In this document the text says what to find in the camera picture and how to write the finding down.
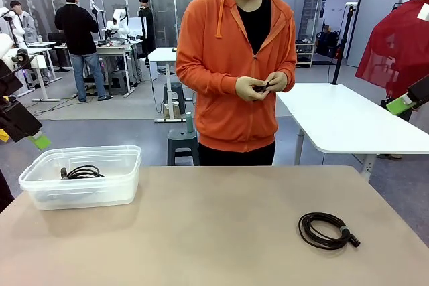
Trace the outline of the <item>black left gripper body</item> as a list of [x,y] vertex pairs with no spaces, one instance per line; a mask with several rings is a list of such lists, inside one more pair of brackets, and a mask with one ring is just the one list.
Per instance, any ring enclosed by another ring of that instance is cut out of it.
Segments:
[[0,95],[10,96],[23,87],[13,70],[2,60],[0,71]]

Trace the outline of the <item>person's left hand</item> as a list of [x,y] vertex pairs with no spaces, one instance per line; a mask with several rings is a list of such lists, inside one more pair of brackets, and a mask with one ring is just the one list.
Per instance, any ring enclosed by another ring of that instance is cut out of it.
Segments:
[[280,71],[271,73],[265,81],[270,92],[282,92],[288,85],[288,77]]

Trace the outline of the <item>person's right hand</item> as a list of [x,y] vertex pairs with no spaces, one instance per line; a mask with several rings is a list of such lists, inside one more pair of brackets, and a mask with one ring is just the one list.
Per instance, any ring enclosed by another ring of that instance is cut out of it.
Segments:
[[245,101],[262,101],[269,94],[268,90],[256,92],[254,87],[264,87],[266,82],[248,76],[242,76],[235,83],[235,92],[238,97]]

